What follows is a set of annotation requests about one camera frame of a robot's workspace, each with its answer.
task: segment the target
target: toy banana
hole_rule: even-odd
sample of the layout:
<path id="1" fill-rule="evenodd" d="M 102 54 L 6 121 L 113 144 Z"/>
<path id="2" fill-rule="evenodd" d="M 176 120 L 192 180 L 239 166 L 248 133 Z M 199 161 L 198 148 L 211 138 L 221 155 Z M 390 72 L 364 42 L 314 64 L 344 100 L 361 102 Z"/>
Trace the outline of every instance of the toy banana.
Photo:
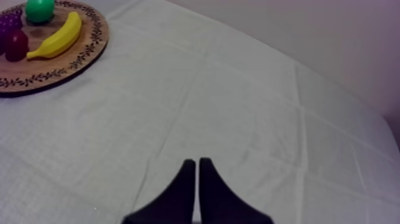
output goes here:
<path id="1" fill-rule="evenodd" d="M 62 28 L 45 39 L 37 50 L 28 52 L 26 57 L 28 59 L 35 57 L 56 57 L 75 43 L 79 37 L 81 27 L 82 20 L 79 14 L 77 12 L 70 12 Z"/>

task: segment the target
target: grape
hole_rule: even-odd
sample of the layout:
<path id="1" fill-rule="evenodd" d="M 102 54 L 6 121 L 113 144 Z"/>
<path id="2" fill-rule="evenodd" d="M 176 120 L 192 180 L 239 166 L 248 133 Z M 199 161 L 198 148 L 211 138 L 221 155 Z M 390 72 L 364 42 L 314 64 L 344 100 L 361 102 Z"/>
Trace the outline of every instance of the grape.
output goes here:
<path id="1" fill-rule="evenodd" d="M 0 17 L 0 28 L 5 28 L 7 31 L 22 28 L 21 21 L 22 10 L 17 10 L 12 13 Z"/>

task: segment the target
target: round wooden platter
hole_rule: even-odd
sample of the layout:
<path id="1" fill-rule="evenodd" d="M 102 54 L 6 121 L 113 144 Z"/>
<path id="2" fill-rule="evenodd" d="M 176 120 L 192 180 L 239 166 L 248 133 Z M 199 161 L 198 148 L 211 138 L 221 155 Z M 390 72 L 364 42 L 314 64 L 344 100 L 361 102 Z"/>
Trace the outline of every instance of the round wooden platter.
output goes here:
<path id="1" fill-rule="evenodd" d="M 0 16 L 24 8 L 25 4 L 16 5 Z M 108 42 L 107 22 L 96 9 L 74 1 L 55 1 L 53 19 L 42 26 L 30 24 L 22 15 L 22 31 L 29 38 L 29 50 L 36 50 L 59 30 L 72 11 L 79 13 L 82 29 L 76 43 L 66 52 L 48 60 L 24 58 L 18 62 L 9 62 L 5 54 L 0 55 L 0 97 L 17 97 L 58 86 L 76 77 L 101 55 Z"/>

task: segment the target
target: wall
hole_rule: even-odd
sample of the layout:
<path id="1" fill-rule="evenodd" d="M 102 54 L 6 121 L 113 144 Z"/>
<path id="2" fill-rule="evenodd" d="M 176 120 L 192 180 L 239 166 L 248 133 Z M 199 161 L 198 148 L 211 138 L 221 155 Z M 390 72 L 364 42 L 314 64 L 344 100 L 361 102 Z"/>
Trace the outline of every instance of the wall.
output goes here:
<path id="1" fill-rule="evenodd" d="M 398 0 L 169 1 L 278 49 L 386 117 L 400 114 Z"/>

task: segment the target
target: toy fruit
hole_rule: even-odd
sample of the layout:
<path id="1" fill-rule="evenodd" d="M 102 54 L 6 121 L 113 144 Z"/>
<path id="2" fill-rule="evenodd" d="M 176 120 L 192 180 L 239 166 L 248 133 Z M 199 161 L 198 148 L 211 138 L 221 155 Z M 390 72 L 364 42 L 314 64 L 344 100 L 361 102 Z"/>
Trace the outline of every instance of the toy fruit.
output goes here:
<path id="1" fill-rule="evenodd" d="M 79 14 L 77 12 L 70 12 L 62 28 L 45 39 L 37 50 L 28 52 L 27 58 L 53 58 L 63 53 L 78 39 L 81 27 L 82 21 Z"/>
<path id="2" fill-rule="evenodd" d="M 12 30 L 4 36 L 5 58 L 20 61 L 28 52 L 28 37 L 22 30 Z"/>
<path id="3" fill-rule="evenodd" d="M 0 27 L 6 28 L 7 30 L 22 28 L 21 15 L 22 10 L 3 15 L 0 17 Z"/>
<path id="4" fill-rule="evenodd" d="M 54 0 L 28 0 L 25 13 L 29 21 L 43 23 L 53 16 Z"/>
<path id="5" fill-rule="evenodd" d="M 22 28 L 22 10 L 14 11 L 0 17 L 0 55 L 5 51 L 4 36 L 11 30 Z"/>

